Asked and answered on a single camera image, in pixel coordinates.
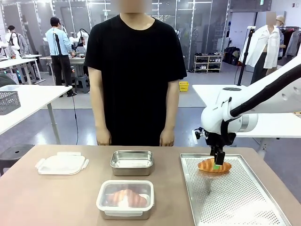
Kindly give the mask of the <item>person's left hand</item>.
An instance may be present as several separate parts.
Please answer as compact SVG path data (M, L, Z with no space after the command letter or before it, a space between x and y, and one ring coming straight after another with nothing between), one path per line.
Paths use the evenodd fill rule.
M173 146L174 145L174 130L163 129L160 135L159 146Z

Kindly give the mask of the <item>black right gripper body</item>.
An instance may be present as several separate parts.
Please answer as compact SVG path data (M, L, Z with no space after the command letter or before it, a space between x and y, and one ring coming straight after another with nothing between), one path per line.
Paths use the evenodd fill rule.
M224 146L232 145L236 133L228 133L226 135L219 135L216 133L206 132L206 144L215 147L215 151L223 151Z

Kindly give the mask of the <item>person's right hand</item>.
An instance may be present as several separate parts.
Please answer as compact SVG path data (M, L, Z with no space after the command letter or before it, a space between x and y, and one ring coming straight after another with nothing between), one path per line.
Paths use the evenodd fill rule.
M96 142L97 145L111 145L111 134L107 128L96 129Z

